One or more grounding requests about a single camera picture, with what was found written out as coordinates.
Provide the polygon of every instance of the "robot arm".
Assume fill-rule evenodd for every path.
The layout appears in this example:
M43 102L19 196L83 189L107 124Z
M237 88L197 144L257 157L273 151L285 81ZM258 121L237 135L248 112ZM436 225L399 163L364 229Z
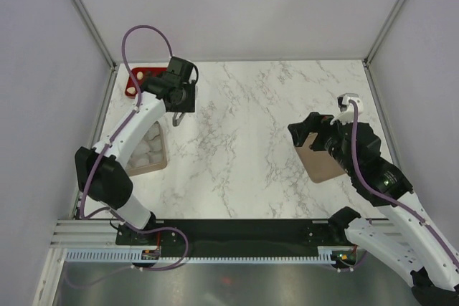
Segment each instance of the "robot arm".
M435 298L444 302L439 305L457 305L448 302L459 302L459 253L433 224L404 174L380 156L381 140L369 124L352 123L355 107L363 110L358 95L342 95L338 103L341 113L335 117L311 113L302 123L289 125L294 145L301 147L310 133L318 133L310 149L328 152L356 191L398 227L412 249L379 232L348 207L334 214L330 223L351 243L391 267L423 305L436 305L426 302ZM352 158L353 125L357 126L357 165Z
M98 156L105 150L95 175L90 182L88 196L99 201L137 229L145 229L156 218L133 195L133 184L124 170L134 148L147 130L166 112L175 113L177 126L184 114L194 113L196 83L191 73L197 67L189 61L172 57L167 70L158 77L146 80L141 87L142 102L126 113L113 133L96 143L91 149L81 147L75 154L77 179L80 190L85 185ZM109 138L115 132L115 139Z

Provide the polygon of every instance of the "white wall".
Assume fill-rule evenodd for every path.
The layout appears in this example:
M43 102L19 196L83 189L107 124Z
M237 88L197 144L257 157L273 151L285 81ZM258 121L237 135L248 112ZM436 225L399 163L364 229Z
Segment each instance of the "white wall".
M83 0L111 54L122 33L151 24L189 59L363 58L396 0ZM167 51L149 32L133 34L133 61Z
M32 303L108 66L70 0L0 0L0 305Z
M372 63L404 171L459 247L458 0L407 0Z

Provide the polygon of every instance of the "purple cable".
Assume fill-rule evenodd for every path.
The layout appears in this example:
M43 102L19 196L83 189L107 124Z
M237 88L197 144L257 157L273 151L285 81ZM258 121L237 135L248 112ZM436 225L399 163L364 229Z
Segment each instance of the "purple cable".
M167 48L169 50L170 56L172 56L172 48L171 48L171 44L169 43L166 35L164 35L157 28L152 27L151 25L136 25L135 27L130 28L124 34L123 41L121 42L121 55L123 57L123 63L126 66L126 69L128 70L129 77L133 81L134 87L136 88L136 91L137 91L136 107L139 107L141 102L142 102L142 92L141 92L140 86L138 84L137 78L134 76L134 74L132 73L132 70L129 68L128 58L126 57L126 41L128 39L128 36L131 34L131 32L134 32L137 29L151 29L151 30L154 30L155 32L157 32L158 34L160 34L161 37L164 39L164 41L167 44ZM121 123L120 126L115 130L115 132L112 134L112 136L108 139L110 141L110 143L112 143L116 139L116 137L119 135L119 133L129 123L129 121L131 120L131 118L135 114L136 114L136 110L134 109L134 110L131 111L131 113L128 115L128 117L123 121L123 123ZM105 146L103 147L103 149L100 152L99 156L95 160L94 165L91 168L91 171L89 173L89 176L87 177L86 184L85 184L85 187L83 189L83 195L81 196L81 204L80 204L80 219L82 219L82 220L88 220L91 217L93 217L94 215L96 215L97 213L100 213L101 211L107 211L107 210L110 209L109 207L102 207L102 208L99 208L96 211L92 212L90 215L85 216L85 205L86 205L87 194L89 193L89 187L90 187L91 183L93 182L94 174L95 174L95 172L97 171L97 169L99 167L100 161L102 160L103 156L105 155L105 152L107 152L107 149L109 149L109 147L110 147L109 144L105 144Z
M357 158L357 125L359 121L359 107L356 102L353 100L350 100L349 103L351 103L354 106L354 123L352 123L352 136L351 136L351 152L352 152L352 163L354 165L354 170L356 171L357 178L359 179L360 183L364 186L364 188L372 193L373 195L379 197L380 199L383 199L385 201L390 202L391 204L394 204L395 206L399 206L411 215L413 215L421 224L425 226L425 228L433 235L433 237L437 240L438 244L445 250L446 254L451 258L453 261L453 264L459 269L459 260L455 257L455 255L451 252L450 248L447 246L445 241L441 238L441 236L435 231L435 229L430 226L429 224L425 223L425 219L420 216L414 209L411 209L409 206L406 204L403 204L402 202L393 199L390 196L384 195L383 193L380 193L376 190L374 190L366 181L363 175L361 174L360 167L359 167L359 160Z
M176 233L180 234L181 237L184 239L184 241L185 241L185 251L184 251L184 254L181 256L180 259L178 259L174 263L172 263L170 265L167 265L165 267L143 268L144 270L149 270L149 271L152 271L152 272L164 272L166 270L172 270L174 268L177 268L181 264L181 262L186 258L187 254L188 254L188 250L189 250L189 242L188 242L188 238L186 237L185 233L182 232L181 230L176 229L175 227L160 227L158 229L148 229L148 230L137 229L136 227L132 226L128 222L125 222L124 219L121 216L119 216L117 213L115 213L114 211L111 211L111 214L115 218L117 218L119 221L123 222L127 227L129 227L130 229L132 229L136 233L139 233L139 234L153 234L153 233L162 232L162 231L172 231L172 232L176 232Z
M150 25L137 25L135 27L132 27L130 28L125 34L124 34L124 37L123 37L123 41L121 43L121 55L123 57L123 63L124 65L126 66L126 69L128 70L128 73L129 73L129 77L131 78L131 80L133 81L133 84L136 88L136 91L137 91L137 101L136 101L136 107L140 107L141 105L141 102L142 102L142 92L141 92L141 89L140 89L140 86L138 84L138 81L136 79L136 77L134 76L134 74L132 73L132 70L129 68L129 64L128 64L128 59L126 57L126 40L129 36L129 34L131 34L132 32L134 32L135 30L137 29L151 29L151 30L154 30L155 32L157 32L158 34L161 35L161 37L164 39L164 41L166 42L167 44L167 48L169 50L169 55L172 56L172 48L171 48L171 45L169 44L169 41L167 39L167 37L161 32L159 31L157 28L155 27L152 27ZM131 111L131 113L126 117L126 119L120 124L120 126L115 130L115 132L110 136L109 138L109 142L110 144L116 139L116 137L120 134L120 132L122 131L122 129L124 129L124 127L129 123L129 121L131 120L131 118L137 113L137 111L134 109ZM99 156L96 158L95 162L94 162L94 165L93 167L91 168L91 171L89 173L89 176L87 177L87 180L86 180L86 184L85 184L85 187L83 189L83 193L82 193L82 198L81 198L81 204L80 204L80 218L83 219L83 220L87 220L87 219L90 219L92 218L94 215L96 215L97 213L100 213L101 211L106 211L106 210L110 210L111 214L114 215L115 218L117 218L118 220L124 222L126 224L127 227L129 227L130 229L132 229L133 231L139 233L139 234L152 234L152 233L156 233L156 232L160 232L160 231L174 231L178 234L180 234L183 238L184 238L184 241L185 241L185 252L184 254L182 255L182 257L177 260L176 262L174 262L173 264L170 264L166 267L159 267L159 268L144 268L145 270L149 270L149 271L166 271L166 270L170 270L170 269L174 269L176 267L178 267L181 262L185 259L185 257L187 256L188 254L188 250L189 250L189 243L188 243L188 238L186 237L185 233L180 231L179 229L175 229L174 227L161 227L161 228L158 228L158 229L152 229L152 230L148 230L148 231L143 231L143 230L140 230L140 229L137 229L136 227L132 226L131 224L129 224L128 222L125 222L124 219L122 219L119 215L117 215L117 213L115 213L113 210L110 209L110 207L102 207L102 208L99 208L97 210L95 210L94 212L92 212L91 214L89 214L88 216L85 215L85 205L86 205L86 198L87 198L87 195L89 193L89 187L91 185L91 183L93 182L93 179L94 179L94 175L95 175L95 172L97 171L98 169L98 166L100 164L100 161L102 160L103 156L105 155L105 152L107 152L107 150L109 149L110 147L110 144L107 143L104 145L103 149L101 150L101 152L99 153ZM115 270L114 272L110 273L109 275L106 275L104 277L101 277L100 279L97 279L96 281L94 282L91 282L90 284L88 285L83 285L83 286L77 286L77 285L74 285L73 283L71 283L67 276L65 275L65 281L68 283L69 286L71 286L72 288L75 288L75 289L85 289L85 288L89 288L89 287L92 287L93 285L99 283L100 281L102 281L103 279L113 275L113 274L116 274L118 272L121 272L125 269L128 269L130 268L131 266L129 267L123 267L123 268L120 268L120 269L117 269Z

